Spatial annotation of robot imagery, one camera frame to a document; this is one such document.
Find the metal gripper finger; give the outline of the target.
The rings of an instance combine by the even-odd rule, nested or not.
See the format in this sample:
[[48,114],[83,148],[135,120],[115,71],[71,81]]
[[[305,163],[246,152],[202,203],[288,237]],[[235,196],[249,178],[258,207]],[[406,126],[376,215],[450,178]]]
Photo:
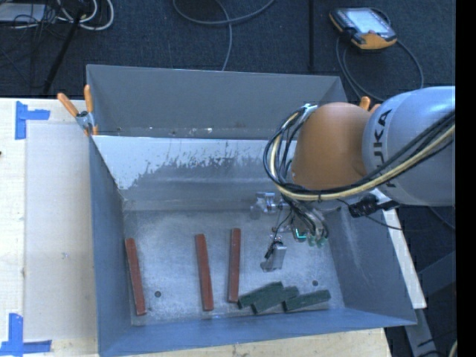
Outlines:
[[265,253],[265,260],[260,264],[261,269],[264,272],[282,269],[286,250],[287,247],[281,241],[273,242]]
[[259,219],[262,214],[274,214],[278,211],[276,193],[258,192],[255,195],[255,202],[250,206],[250,217]]

